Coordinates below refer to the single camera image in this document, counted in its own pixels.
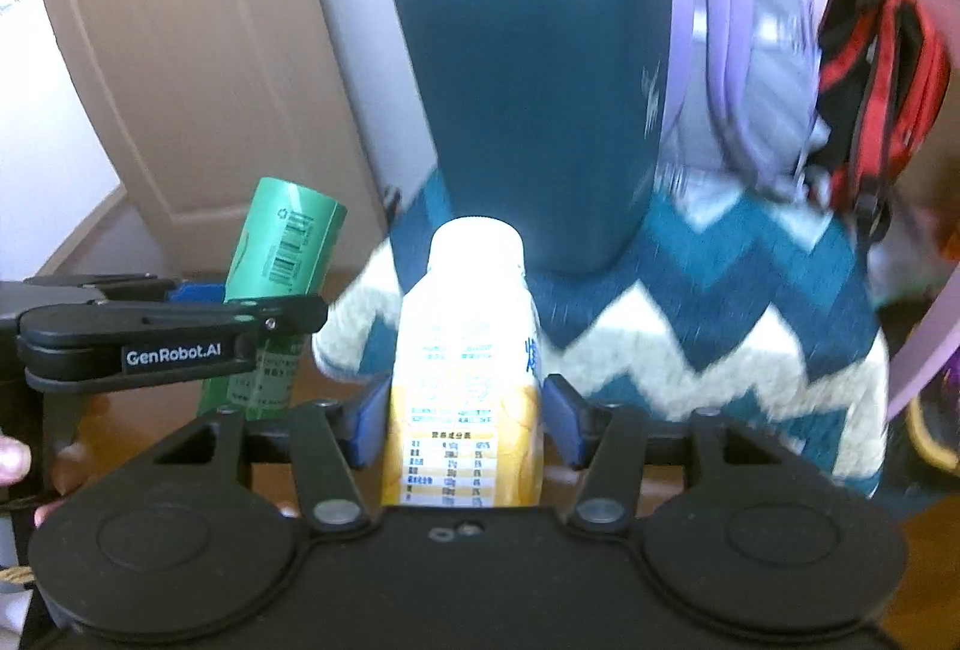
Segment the person's left hand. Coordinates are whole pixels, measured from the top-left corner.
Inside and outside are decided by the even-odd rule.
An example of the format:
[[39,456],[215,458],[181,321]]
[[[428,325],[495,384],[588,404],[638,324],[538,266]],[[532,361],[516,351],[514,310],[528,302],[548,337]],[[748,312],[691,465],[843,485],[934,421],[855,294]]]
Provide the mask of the person's left hand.
[[[2,453],[0,453],[0,467],[2,467],[2,486],[9,488],[18,485],[29,474],[32,467],[32,450],[8,435],[2,437]],[[66,446],[55,453],[52,465],[49,468],[50,484],[57,494],[55,501],[41,505],[34,510],[32,520],[34,525],[42,525],[52,512],[55,512],[71,494],[75,494],[91,478],[91,460],[85,444],[75,439],[70,446]]]

